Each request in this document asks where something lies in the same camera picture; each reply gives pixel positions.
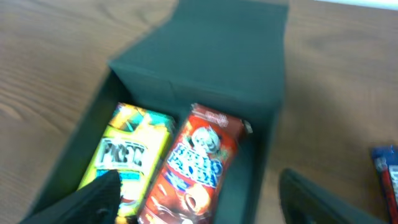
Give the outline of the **blue Dairy Milk bar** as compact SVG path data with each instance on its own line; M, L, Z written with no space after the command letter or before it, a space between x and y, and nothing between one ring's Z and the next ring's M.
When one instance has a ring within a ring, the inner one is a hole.
M397 224L397 146L378 146L371 150L371 159L387 204L390 223Z

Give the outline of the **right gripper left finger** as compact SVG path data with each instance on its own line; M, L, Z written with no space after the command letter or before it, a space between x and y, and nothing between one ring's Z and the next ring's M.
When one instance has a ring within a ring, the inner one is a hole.
M110 170L21 224L113 224L121 202L120 193L119 173Z

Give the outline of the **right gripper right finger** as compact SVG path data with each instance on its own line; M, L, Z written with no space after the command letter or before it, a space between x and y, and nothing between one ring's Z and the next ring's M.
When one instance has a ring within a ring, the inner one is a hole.
M286 223L384 223L292 169L284 169L280 173L279 197Z

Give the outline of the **green Pretz snack box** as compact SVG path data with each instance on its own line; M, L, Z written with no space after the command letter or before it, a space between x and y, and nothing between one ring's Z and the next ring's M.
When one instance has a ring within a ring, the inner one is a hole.
M131 223L172 140L173 117L118 103L79 184L83 188L109 170L121 179L115 223Z

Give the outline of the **red Hello Panda box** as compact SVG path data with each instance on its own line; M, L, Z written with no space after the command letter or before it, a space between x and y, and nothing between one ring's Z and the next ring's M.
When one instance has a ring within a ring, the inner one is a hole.
M237 105L194 103L137 216L138 223L239 223L250 155Z

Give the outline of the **black container box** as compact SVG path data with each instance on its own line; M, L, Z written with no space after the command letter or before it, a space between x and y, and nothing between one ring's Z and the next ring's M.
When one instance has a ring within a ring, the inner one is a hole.
M192 103L252 127L223 183L215 223L253 223L267 154L284 98L288 4L180 1L174 14L109 61L110 71L27 216L72 194L116 104L132 103L181 123Z

